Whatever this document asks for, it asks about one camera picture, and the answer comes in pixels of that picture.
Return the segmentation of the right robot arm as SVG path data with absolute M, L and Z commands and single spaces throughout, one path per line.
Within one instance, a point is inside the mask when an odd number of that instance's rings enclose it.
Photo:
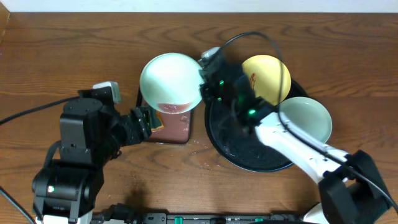
M 317 184 L 320 202 L 307 223 L 374 223 L 397 208 L 369 154 L 329 146 L 283 111 L 292 79 L 279 58 L 257 55 L 229 63 L 221 52 L 200 59 L 200 87 L 207 133 L 231 160 L 254 151 L 274 151 Z

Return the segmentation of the light blue plate front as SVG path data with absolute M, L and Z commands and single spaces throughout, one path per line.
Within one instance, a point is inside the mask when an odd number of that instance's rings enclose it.
M 153 109 L 167 114 L 190 111 L 201 102 L 201 66 L 191 57 L 166 53 L 153 58 L 140 77 L 143 99 Z

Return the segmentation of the green yellow sponge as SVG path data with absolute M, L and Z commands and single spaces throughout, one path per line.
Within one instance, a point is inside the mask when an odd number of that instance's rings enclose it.
M 149 110 L 150 114 L 150 127 L 152 131 L 160 130 L 164 128 L 161 113 L 153 108 Z

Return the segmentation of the light blue plate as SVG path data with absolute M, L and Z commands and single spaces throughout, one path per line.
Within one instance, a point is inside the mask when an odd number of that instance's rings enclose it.
M 153 109 L 167 114 L 190 111 L 201 102 L 201 66 L 191 57 L 166 53 L 153 58 L 140 77 L 143 99 Z
M 326 143 L 332 133 L 333 123 L 328 110 L 317 100 L 297 96 L 284 100 L 281 112 L 303 131 Z

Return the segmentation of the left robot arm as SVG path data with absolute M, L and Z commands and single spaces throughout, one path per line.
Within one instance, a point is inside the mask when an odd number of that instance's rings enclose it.
M 149 110 L 121 115 L 110 86 L 79 90 L 60 116 L 60 137 L 32 183 L 37 223 L 89 223 L 104 184 L 103 167 L 124 146 L 151 135 Z

